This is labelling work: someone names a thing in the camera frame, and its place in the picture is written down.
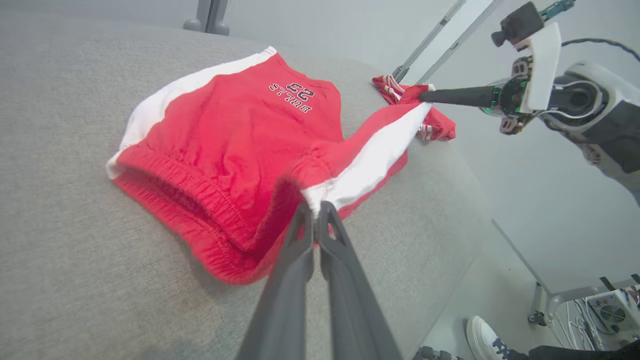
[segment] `shoelace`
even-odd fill
[[[505,343],[503,343],[500,338],[497,338],[493,342],[492,346],[498,348],[498,351],[495,352],[496,354],[502,355],[502,358],[504,360],[507,359],[507,356],[509,355],[509,349],[507,348],[507,345]]]

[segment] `white floor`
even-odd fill
[[[535,284],[533,275],[495,229],[427,336],[425,346],[474,360],[464,328],[473,315],[484,318],[516,351],[526,354],[540,345],[559,346],[548,327],[527,321]]]

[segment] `red and white striped cloth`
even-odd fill
[[[269,47],[141,102],[106,170],[213,275],[253,282],[270,271],[301,201],[317,213],[328,200],[344,218],[402,169],[431,110],[409,93],[345,140],[338,90]]]
[[[412,101],[417,94],[427,90],[435,90],[433,85],[400,85],[391,75],[382,75],[371,79],[373,85],[387,100],[389,104],[402,104],[403,96]],[[456,137],[456,123],[446,117],[443,113],[433,108],[418,129],[418,137],[423,140],[452,140]]]

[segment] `robotic arm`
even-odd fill
[[[579,42],[605,42],[638,56],[628,47],[602,39],[561,44],[557,24],[545,22],[573,7],[558,1],[541,12],[527,3],[507,16],[493,43],[509,41],[532,55],[513,62],[511,77],[488,86],[424,92],[420,99],[476,106],[501,117],[500,132],[515,135],[533,119],[580,147],[587,161],[627,188],[640,205],[640,90],[595,63],[580,61],[555,77],[560,48]]]

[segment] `gray fabric surface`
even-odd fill
[[[264,281],[238,287],[213,279],[111,184],[104,164],[141,100],[263,48],[177,29],[0,11],[1,359],[234,357]],[[292,68],[340,90],[346,136],[385,105],[369,84],[377,70],[280,52]],[[451,144],[414,142],[409,156],[346,221],[405,357],[491,226],[479,185]],[[326,284],[317,267],[314,274],[308,359],[329,359]]]

